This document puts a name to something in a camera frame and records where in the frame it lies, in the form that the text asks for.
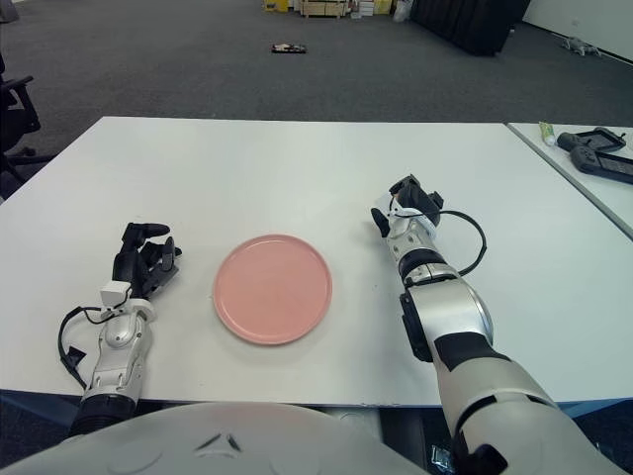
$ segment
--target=wall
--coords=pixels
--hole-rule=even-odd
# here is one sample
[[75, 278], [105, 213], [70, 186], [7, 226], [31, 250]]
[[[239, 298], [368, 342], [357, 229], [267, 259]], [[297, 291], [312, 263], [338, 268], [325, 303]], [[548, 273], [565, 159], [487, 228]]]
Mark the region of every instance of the wall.
[[633, 0], [532, 0], [523, 20], [633, 60]]

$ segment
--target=pink plate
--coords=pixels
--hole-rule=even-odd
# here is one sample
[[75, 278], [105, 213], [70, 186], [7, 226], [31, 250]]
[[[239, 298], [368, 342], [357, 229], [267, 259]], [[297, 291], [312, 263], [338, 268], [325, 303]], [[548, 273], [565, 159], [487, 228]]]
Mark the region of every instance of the pink plate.
[[262, 344], [287, 343], [312, 330], [332, 296], [327, 264], [296, 237], [256, 237], [223, 262], [214, 283], [220, 319], [234, 333]]

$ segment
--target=office chair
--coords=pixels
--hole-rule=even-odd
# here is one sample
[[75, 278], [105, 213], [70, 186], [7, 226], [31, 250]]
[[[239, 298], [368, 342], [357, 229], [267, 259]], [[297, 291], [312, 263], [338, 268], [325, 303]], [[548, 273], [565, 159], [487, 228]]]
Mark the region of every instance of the office chair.
[[[33, 80], [33, 76], [5, 81], [2, 78], [4, 70], [4, 59], [0, 54], [0, 132], [2, 140], [0, 142], [2, 144], [0, 174], [3, 171], [8, 171], [16, 180], [24, 184], [27, 180], [16, 170], [16, 166], [46, 163], [53, 160], [55, 155], [36, 156], [36, 151], [28, 147], [22, 148], [17, 153], [5, 154], [6, 151], [18, 144], [24, 134], [38, 131], [41, 126], [38, 113], [27, 93], [27, 83]], [[18, 104], [14, 92], [17, 94], [22, 107]]]

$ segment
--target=table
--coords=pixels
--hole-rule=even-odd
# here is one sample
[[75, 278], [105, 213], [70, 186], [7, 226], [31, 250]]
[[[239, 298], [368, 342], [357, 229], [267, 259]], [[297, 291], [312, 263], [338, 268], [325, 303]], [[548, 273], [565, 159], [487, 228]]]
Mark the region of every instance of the table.
[[[486, 231], [489, 251], [467, 280], [492, 313], [497, 351], [557, 401], [633, 395], [619, 363], [633, 336], [633, 245], [504, 125], [113, 117], [0, 206], [0, 388], [81, 394], [58, 361], [58, 325], [76, 305], [99, 303], [134, 221], [168, 224], [184, 252], [153, 299], [143, 398], [438, 405], [369, 213], [409, 173]], [[211, 301], [225, 256], [268, 233], [310, 242], [333, 279], [325, 319], [278, 347], [233, 336]], [[480, 243], [468, 224], [443, 217], [437, 245], [461, 267]], [[89, 353], [84, 378], [98, 330], [77, 321], [66, 333]]]
[[[594, 203], [617, 227], [633, 238], [633, 186], [600, 176], [578, 171], [568, 152], [557, 146], [548, 146], [541, 139], [538, 124], [508, 124], [528, 145], [558, 170], [578, 190]], [[633, 128], [608, 127], [618, 135], [625, 133], [628, 144], [613, 152], [633, 159]], [[556, 137], [562, 132], [576, 134], [592, 131], [595, 126], [554, 125]]]

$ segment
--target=cable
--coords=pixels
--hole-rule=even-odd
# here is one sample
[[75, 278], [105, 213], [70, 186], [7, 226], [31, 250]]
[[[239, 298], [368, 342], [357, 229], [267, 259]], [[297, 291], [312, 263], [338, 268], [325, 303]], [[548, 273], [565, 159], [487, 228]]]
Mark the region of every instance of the cable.
[[[124, 300], [121, 304], [117, 305], [115, 308], [122, 306], [127, 301], [127, 299], [128, 298], [126, 298], [126, 300]], [[61, 342], [61, 338], [63, 336], [63, 331], [66, 328], [66, 325], [68, 325], [68, 322], [70, 322], [70, 320], [72, 320], [73, 318], [75, 318], [77, 315], [79, 315], [82, 312], [83, 312], [83, 315], [86, 317], [86, 320], [90, 322], [92, 325], [101, 325], [101, 324], [106, 323], [108, 320], [111, 320], [114, 317], [119, 316], [119, 314], [116, 313], [101, 321], [96, 321], [90, 318], [90, 316], [88, 315], [88, 311], [101, 312], [101, 308], [76, 307], [75, 309], [68, 312], [66, 316], [63, 318], [63, 320], [61, 321], [61, 325], [59, 326], [59, 332], [57, 334], [57, 352], [59, 353], [59, 359], [61, 360], [61, 364], [63, 364], [63, 366], [66, 368], [66, 371], [70, 373], [70, 376], [72, 376], [75, 379], [75, 381], [79, 383], [82, 389], [86, 389], [86, 383], [83, 379], [81, 379], [81, 376], [79, 375], [79, 372], [77, 371], [77, 364], [79, 364], [79, 361], [81, 361], [81, 359], [85, 356], [85, 353], [73, 346], [70, 346], [68, 348], [67, 353], [63, 350], [63, 344]]]
[[411, 215], [411, 216], [402, 216], [402, 215], [394, 215], [394, 216], [397, 217], [397, 218], [417, 218], [418, 216], [429, 216], [429, 215], [452, 215], [452, 216], [457, 216], [458, 218], [461, 218], [462, 220], [467, 221], [468, 223], [473, 225], [473, 227], [475, 227], [475, 229], [479, 233], [479, 236], [482, 237], [482, 247], [480, 248], [479, 254], [477, 255], [477, 258], [475, 259], [475, 261], [471, 265], [469, 265], [468, 267], [460, 270], [459, 271], [459, 275], [464, 277], [466, 274], [468, 274], [471, 271], [473, 271], [479, 265], [479, 263], [482, 261], [482, 259], [484, 258], [484, 254], [486, 253], [486, 250], [488, 249], [488, 243], [486, 242], [486, 234], [484, 233], [484, 230], [482, 229], [482, 227], [479, 226], [479, 223], [477, 223], [473, 218], [468, 216], [466, 213], [462, 213], [461, 211], [440, 210], [440, 211], [432, 211], [432, 212], [429, 212], [429, 213], [419, 213], [417, 215]]

